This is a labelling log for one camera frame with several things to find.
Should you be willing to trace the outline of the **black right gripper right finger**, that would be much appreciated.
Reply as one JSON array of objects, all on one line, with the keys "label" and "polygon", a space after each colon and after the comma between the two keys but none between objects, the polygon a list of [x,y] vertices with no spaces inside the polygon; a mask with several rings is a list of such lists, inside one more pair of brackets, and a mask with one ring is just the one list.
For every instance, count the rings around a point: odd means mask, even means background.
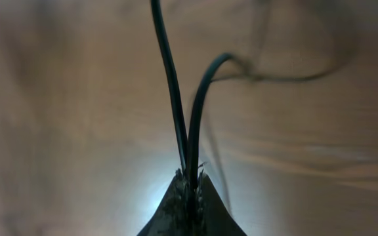
[{"label": "black right gripper right finger", "polygon": [[207,236],[246,236],[246,233],[231,217],[210,177],[201,173],[199,176],[201,191],[202,216]]}]

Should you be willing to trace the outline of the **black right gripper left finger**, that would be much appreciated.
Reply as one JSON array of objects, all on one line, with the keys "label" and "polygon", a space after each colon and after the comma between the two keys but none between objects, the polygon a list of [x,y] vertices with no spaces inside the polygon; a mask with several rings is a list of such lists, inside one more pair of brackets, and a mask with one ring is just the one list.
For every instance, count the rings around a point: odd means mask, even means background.
[{"label": "black right gripper left finger", "polygon": [[184,236],[188,234],[186,180],[181,169],[178,169],[154,215],[137,236]]}]

